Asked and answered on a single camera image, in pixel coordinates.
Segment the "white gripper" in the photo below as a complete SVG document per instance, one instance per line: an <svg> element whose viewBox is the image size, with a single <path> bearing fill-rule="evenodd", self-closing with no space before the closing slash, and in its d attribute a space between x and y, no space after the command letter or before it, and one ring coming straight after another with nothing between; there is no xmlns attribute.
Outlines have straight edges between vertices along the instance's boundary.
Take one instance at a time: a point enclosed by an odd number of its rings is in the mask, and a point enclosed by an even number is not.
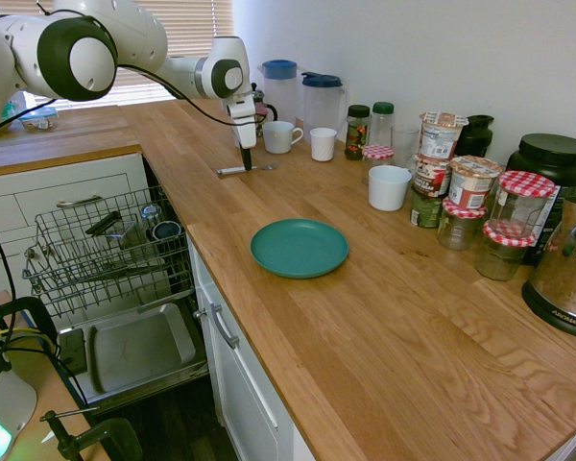
<svg viewBox="0 0 576 461"><path fill-rule="evenodd" d="M251 148L256 145L255 103L250 92L234 94L222 100L222 106L230 119L236 147L246 171L252 170Z"/></svg>

